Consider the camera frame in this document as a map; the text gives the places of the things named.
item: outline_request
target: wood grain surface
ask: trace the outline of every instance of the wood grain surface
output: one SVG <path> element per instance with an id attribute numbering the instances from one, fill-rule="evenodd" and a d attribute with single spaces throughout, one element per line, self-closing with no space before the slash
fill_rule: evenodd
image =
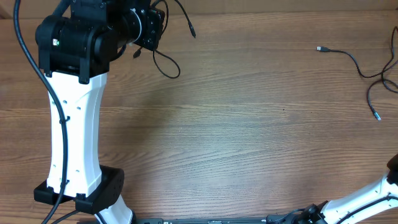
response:
<path id="1" fill-rule="evenodd" d="M 343 197 L 380 178 L 397 153 L 398 96 L 364 73 L 389 60 L 396 11 L 172 16 L 159 50 L 181 66 L 163 77 L 136 47 L 112 63 L 99 131 L 100 163 L 123 168 L 139 217 L 261 217 Z M 37 58 L 39 20 L 21 21 Z M 33 189 L 51 157 L 46 90 L 12 28 L 0 21 L 0 223 L 40 223 Z M 174 66 L 159 58 L 167 72 Z M 398 68 L 389 78 L 398 79 Z M 54 218 L 73 210 L 60 206 Z M 92 219 L 76 215 L 65 223 Z M 391 210 L 363 223 L 395 223 Z"/>
<path id="2" fill-rule="evenodd" d="M 21 3 L 21 18 L 45 18 L 60 0 L 28 0 Z M 397 0 L 180 0 L 189 14 L 248 13 L 248 12 L 309 12 L 394 10 Z M 171 14 L 182 14 L 179 6 L 169 1 Z M 0 16 L 12 18 L 13 0 L 0 0 Z"/>

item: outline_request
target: metal connector tip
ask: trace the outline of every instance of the metal connector tip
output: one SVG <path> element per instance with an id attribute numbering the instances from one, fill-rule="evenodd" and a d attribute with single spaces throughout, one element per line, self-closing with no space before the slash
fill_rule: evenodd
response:
<path id="1" fill-rule="evenodd" d="M 377 112 L 374 112 L 373 115 L 378 121 L 381 121 L 381 117 L 379 116 L 379 114 Z"/>

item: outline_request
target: cable plug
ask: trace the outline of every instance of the cable plug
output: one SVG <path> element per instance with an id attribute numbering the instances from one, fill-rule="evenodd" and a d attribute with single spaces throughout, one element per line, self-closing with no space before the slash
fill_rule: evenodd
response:
<path id="1" fill-rule="evenodd" d="M 194 30 L 194 28 L 193 28 L 192 23 L 191 23 L 191 22 L 188 22 L 188 25 L 189 25 L 189 29 L 191 30 L 192 36 L 193 36 L 194 38 L 196 38 L 196 37 L 197 37 L 197 34 L 195 33 L 195 30 Z"/>
<path id="2" fill-rule="evenodd" d="M 132 57 L 133 57 L 133 58 L 138 58 L 138 57 L 141 55 L 141 49 L 142 49 L 142 47 L 140 47 L 140 48 L 132 55 Z"/>
<path id="3" fill-rule="evenodd" d="M 330 49 L 327 47 L 317 47 L 317 50 L 319 50 L 320 52 L 330 52 Z"/>
<path id="4" fill-rule="evenodd" d="M 381 121 L 381 117 L 379 116 L 379 114 L 376 111 L 373 112 L 373 115 L 378 121 Z"/>

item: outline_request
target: wooden tabletop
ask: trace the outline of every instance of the wooden tabletop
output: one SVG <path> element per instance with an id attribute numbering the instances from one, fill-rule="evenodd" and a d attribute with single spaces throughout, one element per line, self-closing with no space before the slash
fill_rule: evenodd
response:
<path id="1" fill-rule="evenodd" d="M 398 95 L 359 77 L 389 60 L 396 11 L 172 16 L 163 77 L 129 47 L 112 63 L 101 105 L 100 163 L 125 171 L 123 197 L 143 217 L 261 217 L 343 197 L 375 181 L 398 151 Z M 21 21 L 37 58 L 39 20 Z M 0 21 L 0 223 L 40 223 L 33 189 L 48 176 L 49 100 Z M 172 73 L 174 66 L 158 59 Z M 398 68 L 389 73 L 398 79 Z M 74 209 L 68 202 L 54 218 Z M 92 218 L 75 215 L 65 223 Z M 395 223 L 391 210 L 364 223 Z"/>

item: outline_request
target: wooden table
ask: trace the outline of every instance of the wooden table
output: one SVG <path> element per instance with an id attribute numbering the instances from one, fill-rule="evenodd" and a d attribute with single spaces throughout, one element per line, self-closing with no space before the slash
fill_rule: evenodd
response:
<path id="1" fill-rule="evenodd" d="M 398 96 L 367 74 L 389 60 L 396 11 L 172 16 L 159 50 L 181 66 L 163 77 L 134 47 L 112 63 L 99 159 L 123 168 L 123 197 L 139 217 L 261 217 L 343 197 L 378 179 L 397 153 Z M 39 20 L 21 21 L 37 56 Z M 49 205 L 33 189 L 50 167 L 44 86 L 12 28 L 0 21 L 0 223 L 40 223 Z M 164 70 L 174 66 L 159 58 Z M 398 69 L 389 77 L 397 80 Z M 74 209 L 60 206 L 54 218 Z M 75 215 L 68 222 L 92 218 Z M 395 223 L 392 210 L 364 223 Z"/>

